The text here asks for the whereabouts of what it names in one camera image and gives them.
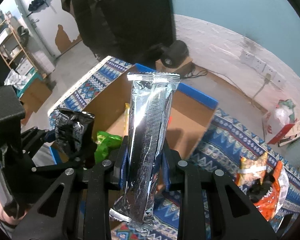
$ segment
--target green snack package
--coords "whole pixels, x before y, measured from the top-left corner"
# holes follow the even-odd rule
[[[119,149],[122,143],[122,137],[119,135],[113,135],[107,132],[99,131],[97,133],[98,147],[94,153],[94,159],[96,163],[100,163],[105,160],[112,150]]]

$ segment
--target gray floor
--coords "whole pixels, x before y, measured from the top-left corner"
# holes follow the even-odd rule
[[[37,113],[32,114],[24,129],[29,129],[33,126],[38,126],[39,129],[48,129],[50,127],[47,116],[48,109],[97,63],[98,61],[90,49],[82,42],[62,55],[57,61],[55,71],[50,75],[51,81],[56,82],[52,95]],[[262,113],[244,96],[230,90],[223,84],[213,81],[207,76],[188,79],[185,80],[185,83],[217,99],[221,109],[240,120],[250,131],[263,137]],[[285,155],[284,148],[278,148],[274,145],[273,149]]]

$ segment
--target blue patterned fabric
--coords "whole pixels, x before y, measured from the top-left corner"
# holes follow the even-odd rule
[[[240,157],[255,159],[268,151],[267,171],[270,172],[282,161],[289,177],[289,190],[283,207],[270,220],[275,231],[278,230],[282,218],[287,214],[293,214],[291,224],[300,214],[300,173],[292,167],[282,156],[275,153],[263,139],[250,132],[238,120],[232,118],[221,109],[217,109],[210,127],[203,136],[201,142],[191,155],[189,162],[202,169],[213,171],[222,169],[235,179],[240,164]],[[240,186],[246,193],[248,185]],[[207,239],[211,238],[208,202],[203,192],[203,201],[206,218]],[[177,239],[179,223],[179,192],[163,192],[156,196],[154,206],[155,227],[148,232],[134,228],[131,225],[122,224],[114,230],[114,233],[124,240],[128,239]]]
[[[56,108],[62,107],[73,111],[82,111],[102,90],[131,66],[131,64],[123,60],[109,57],[109,60],[96,70],[95,73],[92,73],[87,80],[83,80],[82,85]],[[54,110],[49,115],[51,130],[55,128],[56,113],[57,111]]]

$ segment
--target teal plastic bin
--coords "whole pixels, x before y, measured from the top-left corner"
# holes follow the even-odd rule
[[[300,138],[289,144],[285,159],[295,168],[300,168]]]

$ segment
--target open cardboard box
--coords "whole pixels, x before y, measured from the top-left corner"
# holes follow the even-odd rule
[[[131,83],[128,72],[153,71],[136,64],[98,94],[85,111],[95,115],[93,137],[98,131],[123,136],[125,103],[130,102]],[[166,138],[171,149],[187,159],[209,127],[218,102],[183,83],[173,95],[170,123]]]

